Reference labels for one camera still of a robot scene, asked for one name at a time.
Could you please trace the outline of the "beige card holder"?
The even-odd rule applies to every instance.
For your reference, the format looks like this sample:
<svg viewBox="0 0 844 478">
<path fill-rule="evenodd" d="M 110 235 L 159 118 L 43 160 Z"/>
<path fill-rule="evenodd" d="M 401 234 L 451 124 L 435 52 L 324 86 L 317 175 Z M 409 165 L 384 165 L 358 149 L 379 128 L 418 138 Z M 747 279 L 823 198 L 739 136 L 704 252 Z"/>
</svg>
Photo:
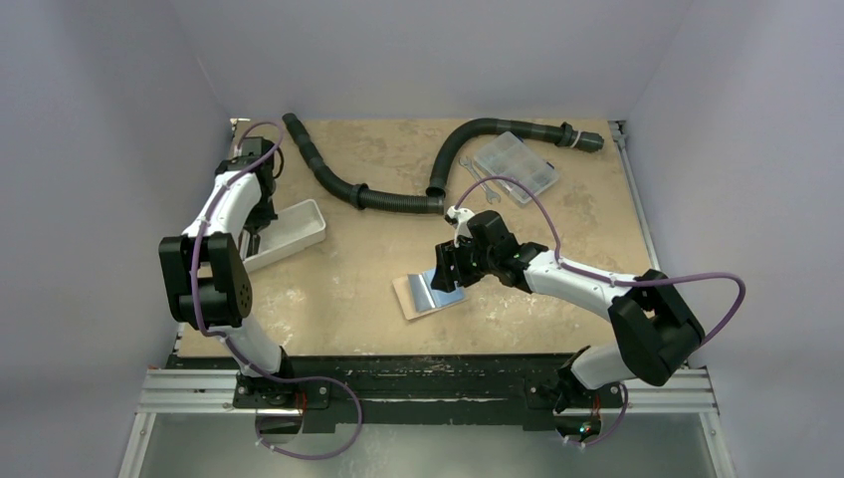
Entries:
<svg viewBox="0 0 844 478">
<path fill-rule="evenodd" d="M 434 269 L 429 269 L 392 281 L 393 291 L 406 321 L 418 320 L 466 300 L 466 293 L 462 288 L 448 293 L 433 289 L 431 282 L 434 272 Z"/>
</svg>

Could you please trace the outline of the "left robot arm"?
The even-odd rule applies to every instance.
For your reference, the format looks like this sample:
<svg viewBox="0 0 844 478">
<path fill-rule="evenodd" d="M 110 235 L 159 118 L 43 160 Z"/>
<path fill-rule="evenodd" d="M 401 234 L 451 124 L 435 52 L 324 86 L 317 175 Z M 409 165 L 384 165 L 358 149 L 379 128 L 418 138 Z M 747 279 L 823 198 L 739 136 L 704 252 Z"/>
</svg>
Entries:
<svg viewBox="0 0 844 478">
<path fill-rule="evenodd" d="M 252 315 L 253 290 L 245 258 L 278 215 L 273 203 L 277 144 L 259 136 L 238 143 L 233 159 L 215 170 L 214 188 L 194 222 L 158 246 L 172 317 L 220 342 L 246 377 L 260 377 L 258 394 L 273 407 L 296 397 L 297 381 L 284 349 Z"/>
</svg>

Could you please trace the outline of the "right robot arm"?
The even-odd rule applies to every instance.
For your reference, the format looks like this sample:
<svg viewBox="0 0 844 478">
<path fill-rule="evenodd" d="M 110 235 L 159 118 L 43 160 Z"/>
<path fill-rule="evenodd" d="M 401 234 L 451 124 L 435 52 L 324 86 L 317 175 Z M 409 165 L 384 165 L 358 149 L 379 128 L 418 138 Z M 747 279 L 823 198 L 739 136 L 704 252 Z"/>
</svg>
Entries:
<svg viewBox="0 0 844 478">
<path fill-rule="evenodd" d="M 455 236 L 435 248 L 432 289 L 452 292 L 494 276 L 505 287 L 561 299 L 611 325 L 613 343 L 588 346 L 559 370 L 557 388 L 570 404 L 622 380 L 663 385 L 703 342 L 702 326 L 657 270 L 632 276 L 564 262 L 543 245 L 519 242 L 493 210 L 451 207 L 445 219 Z"/>
</svg>

